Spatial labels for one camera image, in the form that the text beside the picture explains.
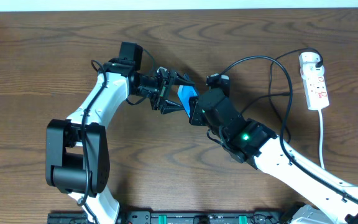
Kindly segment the blue Galaxy smartphone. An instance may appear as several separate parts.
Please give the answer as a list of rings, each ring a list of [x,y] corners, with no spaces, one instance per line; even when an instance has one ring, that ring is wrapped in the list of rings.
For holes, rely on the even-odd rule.
[[[198,92],[193,86],[180,85],[177,91],[177,95],[186,114],[188,117],[190,117],[190,98],[198,96]]]

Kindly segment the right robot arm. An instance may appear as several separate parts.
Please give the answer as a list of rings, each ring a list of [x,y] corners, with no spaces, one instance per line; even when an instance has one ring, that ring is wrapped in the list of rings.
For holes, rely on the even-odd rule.
[[[317,166],[262,123],[244,119],[221,89],[185,101],[190,124],[207,126],[237,162],[287,184],[333,223],[358,223],[357,186]]]

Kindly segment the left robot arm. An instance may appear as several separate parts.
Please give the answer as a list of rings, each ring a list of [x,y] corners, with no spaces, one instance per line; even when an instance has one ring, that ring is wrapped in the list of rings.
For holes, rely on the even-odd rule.
[[[188,75],[160,67],[152,76],[139,73],[139,59],[112,58],[91,62],[97,82],[81,106],[66,119],[53,119],[46,130],[45,179],[75,199],[90,223],[116,223],[119,202],[107,182],[110,170],[106,130],[129,95],[142,96],[163,113],[182,110],[169,101],[173,85],[192,86]]]

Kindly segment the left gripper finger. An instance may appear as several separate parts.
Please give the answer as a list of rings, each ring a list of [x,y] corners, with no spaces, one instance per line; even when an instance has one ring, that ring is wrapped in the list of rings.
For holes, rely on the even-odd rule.
[[[169,70],[169,81],[168,86],[171,87],[172,85],[178,85],[178,86],[195,86],[195,83],[189,79],[186,79],[185,77],[181,76],[174,70]]]
[[[184,110],[184,107],[174,101],[163,100],[159,106],[161,114],[168,114]]]

